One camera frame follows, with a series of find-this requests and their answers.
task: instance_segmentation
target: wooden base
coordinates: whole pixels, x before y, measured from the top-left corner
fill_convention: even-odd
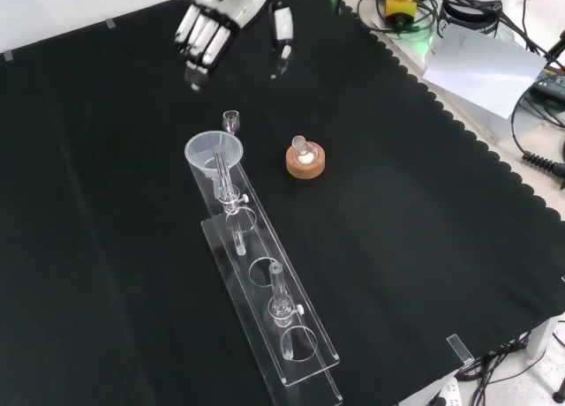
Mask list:
[[[290,146],[290,148],[286,151],[286,169],[293,177],[298,179],[313,179],[321,174],[326,168],[326,152],[324,152],[324,149],[318,144],[312,144],[316,146],[316,149],[318,149],[318,159],[309,165],[304,165],[294,159],[293,146]]]

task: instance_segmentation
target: robotic arm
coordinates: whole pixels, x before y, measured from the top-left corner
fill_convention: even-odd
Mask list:
[[[269,4],[274,22],[274,48],[278,63],[271,79],[285,71],[294,36],[292,13],[272,0],[193,0],[175,36],[178,51],[186,62],[185,79],[194,91],[206,85],[210,74],[237,32],[250,24]]]

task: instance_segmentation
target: black tablecloth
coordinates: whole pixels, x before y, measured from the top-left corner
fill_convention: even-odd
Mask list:
[[[565,231],[355,16],[291,0],[270,81],[266,17],[204,93],[175,0],[0,64],[0,403],[268,403],[200,233],[183,155],[238,109],[246,169],[342,362],[346,404],[389,406],[565,309]],[[302,134],[327,168],[291,178]]]

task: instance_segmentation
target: test tube rack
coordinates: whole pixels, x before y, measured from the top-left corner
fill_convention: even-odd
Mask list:
[[[211,216],[201,226],[273,404],[341,405],[339,356],[273,226],[240,163],[210,148],[216,181],[189,161]]]

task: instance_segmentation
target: white wall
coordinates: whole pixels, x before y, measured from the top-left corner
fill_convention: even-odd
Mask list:
[[[163,1],[0,0],[0,52]]]

